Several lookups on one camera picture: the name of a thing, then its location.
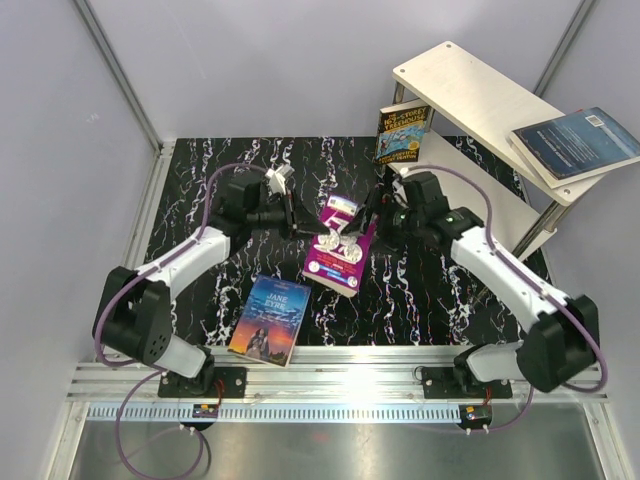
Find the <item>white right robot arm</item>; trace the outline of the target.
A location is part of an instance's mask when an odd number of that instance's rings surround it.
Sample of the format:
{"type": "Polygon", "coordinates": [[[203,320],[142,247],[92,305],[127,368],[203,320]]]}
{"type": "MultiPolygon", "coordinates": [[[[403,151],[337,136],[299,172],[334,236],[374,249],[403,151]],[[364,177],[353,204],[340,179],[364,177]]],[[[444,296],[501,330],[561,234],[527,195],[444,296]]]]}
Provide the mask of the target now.
{"type": "Polygon", "coordinates": [[[453,385],[475,397],[489,383],[524,380],[549,393],[593,365],[604,388],[608,367],[599,344],[598,309],[582,295],[573,298],[534,274],[492,234],[491,214],[480,218],[466,207],[452,208],[437,177],[438,166],[388,173],[369,191],[344,236],[375,231],[375,241],[394,252],[418,239],[477,277],[516,318],[525,336],[507,344],[472,347],[455,357],[453,385]]]}

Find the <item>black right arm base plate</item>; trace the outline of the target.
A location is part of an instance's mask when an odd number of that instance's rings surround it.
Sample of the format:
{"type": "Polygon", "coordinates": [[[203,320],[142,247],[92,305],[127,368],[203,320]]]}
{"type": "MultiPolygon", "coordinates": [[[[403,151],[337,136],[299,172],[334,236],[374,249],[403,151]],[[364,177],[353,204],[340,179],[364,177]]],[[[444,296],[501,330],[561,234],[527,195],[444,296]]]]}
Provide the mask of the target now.
{"type": "Polygon", "coordinates": [[[511,384],[500,380],[480,382],[464,368],[419,366],[414,376],[423,388],[425,399],[510,399],[511,384]]]}

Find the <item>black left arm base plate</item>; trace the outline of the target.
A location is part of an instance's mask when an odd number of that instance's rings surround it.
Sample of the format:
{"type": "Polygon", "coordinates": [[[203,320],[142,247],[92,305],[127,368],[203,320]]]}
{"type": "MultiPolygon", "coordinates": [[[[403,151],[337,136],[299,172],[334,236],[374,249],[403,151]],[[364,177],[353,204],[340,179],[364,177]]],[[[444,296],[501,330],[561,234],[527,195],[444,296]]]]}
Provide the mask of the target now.
{"type": "Polygon", "coordinates": [[[194,378],[169,373],[159,383],[160,398],[241,399],[245,395],[248,370],[244,367],[213,367],[194,378]]]}

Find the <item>yellow 169-Storey Treehouse book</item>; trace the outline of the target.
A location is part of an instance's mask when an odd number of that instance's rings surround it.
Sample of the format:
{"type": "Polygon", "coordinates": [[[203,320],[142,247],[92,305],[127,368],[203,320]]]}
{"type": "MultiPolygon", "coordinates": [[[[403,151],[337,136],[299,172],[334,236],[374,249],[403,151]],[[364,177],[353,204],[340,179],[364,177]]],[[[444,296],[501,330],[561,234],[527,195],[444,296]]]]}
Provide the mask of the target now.
{"type": "Polygon", "coordinates": [[[420,99],[399,103],[379,111],[374,163],[413,163],[427,130],[431,108],[420,99]]]}

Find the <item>purple paperback book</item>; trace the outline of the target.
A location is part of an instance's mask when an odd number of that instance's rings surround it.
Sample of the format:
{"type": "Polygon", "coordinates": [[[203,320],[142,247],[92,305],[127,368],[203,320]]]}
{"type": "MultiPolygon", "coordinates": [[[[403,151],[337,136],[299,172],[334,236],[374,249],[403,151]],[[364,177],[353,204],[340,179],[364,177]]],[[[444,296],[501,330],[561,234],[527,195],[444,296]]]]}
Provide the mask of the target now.
{"type": "Polygon", "coordinates": [[[362,235],[345,235],[343,230],[356,216],[358,205],[344,197],[331,195],[320,220],[329,233],[312,239],[302,274],[339,294],[354,297],[362,283],[364,268],[377,225],[374,216],[362,235]]]}

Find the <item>dark blue book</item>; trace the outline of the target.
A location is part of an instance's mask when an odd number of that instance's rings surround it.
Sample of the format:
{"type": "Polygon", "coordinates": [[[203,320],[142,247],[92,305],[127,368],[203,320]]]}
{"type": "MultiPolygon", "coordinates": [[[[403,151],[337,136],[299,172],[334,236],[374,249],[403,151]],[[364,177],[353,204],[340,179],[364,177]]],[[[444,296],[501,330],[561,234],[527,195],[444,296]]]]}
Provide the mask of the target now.
{"type": "Polygon", "coordinates": [[[639,161],[639,141],[599,107],[517,128],[508,142],[553,189],[639,161]]]}

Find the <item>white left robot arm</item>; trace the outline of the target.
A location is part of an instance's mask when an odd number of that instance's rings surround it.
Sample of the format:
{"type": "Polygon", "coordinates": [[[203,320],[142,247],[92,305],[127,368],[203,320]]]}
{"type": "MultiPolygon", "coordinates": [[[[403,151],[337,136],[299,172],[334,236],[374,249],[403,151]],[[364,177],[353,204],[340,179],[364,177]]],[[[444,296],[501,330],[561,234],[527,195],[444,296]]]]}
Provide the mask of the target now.
{"type": "Polygon", "coordinates": [[[160,258],[107,275],[92,336],[98,357],[105,348],[180,376],[194,397],[215,385],[212,356],[173,334],[171,305],[189,285],[235,255],[256,231],[276,230],[286,240],[312,238],[328,228],[286,184],[244,172],[232,178],[214,202],[203,227],[160,258]]]}

